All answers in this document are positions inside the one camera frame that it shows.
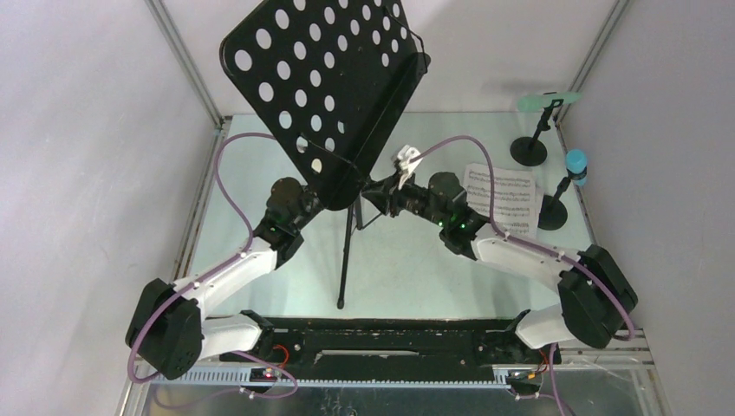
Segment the black music stand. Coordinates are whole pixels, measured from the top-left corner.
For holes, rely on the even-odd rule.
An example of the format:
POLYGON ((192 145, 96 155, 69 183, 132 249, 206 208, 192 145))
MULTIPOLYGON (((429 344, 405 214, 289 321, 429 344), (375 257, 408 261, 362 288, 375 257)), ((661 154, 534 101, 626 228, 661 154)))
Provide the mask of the black music stand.
POLYGON ((273 185, 255 231, 283 265, 316 215, 367 187, 430 57, 399 1, 263 1, 219 60, 300 174, 273 185))

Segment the sheet music page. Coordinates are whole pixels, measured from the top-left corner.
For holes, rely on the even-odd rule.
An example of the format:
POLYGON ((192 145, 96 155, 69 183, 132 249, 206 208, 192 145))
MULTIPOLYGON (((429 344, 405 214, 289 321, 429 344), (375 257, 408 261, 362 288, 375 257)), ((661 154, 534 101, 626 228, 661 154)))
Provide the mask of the sheet music page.
MULTIPOLYGON (((530 171, 493 169, 493 217, 498 226, 511 234, 537 236, 536 178, 530 171)), ((468 205, 488 217, 490 174, 487 165, 472 163, 465 167, 462 185, 468 205)))
POLYGON ((545 190, 541 186, 536 185, 536 198, 535 198, 536 202, 535 202, 535 204, 536 204, 536 208, 537 208, 537 228, 540 228, 540 224, 541 224, 541 212, 542 212, 542 209, 543 209, 543 199, 544 199, 544 196, 545 196, 545 190))

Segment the blue toy microphone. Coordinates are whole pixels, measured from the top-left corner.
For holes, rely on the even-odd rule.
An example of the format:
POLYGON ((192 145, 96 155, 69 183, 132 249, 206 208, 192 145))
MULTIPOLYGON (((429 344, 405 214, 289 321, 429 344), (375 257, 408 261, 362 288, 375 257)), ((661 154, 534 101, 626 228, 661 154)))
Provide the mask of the blue toy microphone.
POLYGON ((581 149, 572 149, 566 153, 565 165, 568 177, 576 186, 584 186, 587 182, 588 157, 581 149))

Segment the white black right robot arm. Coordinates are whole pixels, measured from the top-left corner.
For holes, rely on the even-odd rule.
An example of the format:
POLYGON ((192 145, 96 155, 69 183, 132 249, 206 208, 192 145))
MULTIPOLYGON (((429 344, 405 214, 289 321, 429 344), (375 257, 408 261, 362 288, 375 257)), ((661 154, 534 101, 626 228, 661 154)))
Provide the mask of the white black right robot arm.
POLYGON ((558 295, 556 304, 522 314, 504 338, 504 351, 526 362, 539 348, 578 340, 602 349, 621 328, 634 332, 630 317, 639 299, 611 254, 591 244, 567 252, 529 237, 500 230, 472 209, 465 189, 450 172, 433 174, 426 187, 394 174, 367 185, 362 197, 382 214, 407 211, 436 224, 445 247, 455 255, 541 283, 558 295))

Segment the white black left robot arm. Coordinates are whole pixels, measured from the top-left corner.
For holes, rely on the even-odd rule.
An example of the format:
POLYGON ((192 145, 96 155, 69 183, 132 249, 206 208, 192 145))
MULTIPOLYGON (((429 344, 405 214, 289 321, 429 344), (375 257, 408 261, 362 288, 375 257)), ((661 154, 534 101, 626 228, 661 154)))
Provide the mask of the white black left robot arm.
POLYGON ((129 360, 140 357, 156 374, 175 380, 215 355, 243 351, 254 361, 270 357, 271 325, 258 313, 211 314, 244 286, 287 263, 303 243, 302 229, 321 211, 306 185, 279 179, 256 229, 222 263, 178 283, 156 278, 144 287, 126 333, 129 360))

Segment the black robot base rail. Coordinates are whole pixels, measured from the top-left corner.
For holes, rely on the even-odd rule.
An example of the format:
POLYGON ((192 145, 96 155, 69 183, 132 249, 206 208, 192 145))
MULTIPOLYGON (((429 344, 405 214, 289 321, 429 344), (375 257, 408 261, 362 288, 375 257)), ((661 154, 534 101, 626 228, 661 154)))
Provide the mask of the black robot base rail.
POLYGON ((284 364, 299 381, 492 382, 501 367, 543 367, 561 356, 530 348, 513 319, 270 317, 248 353, 284 364))

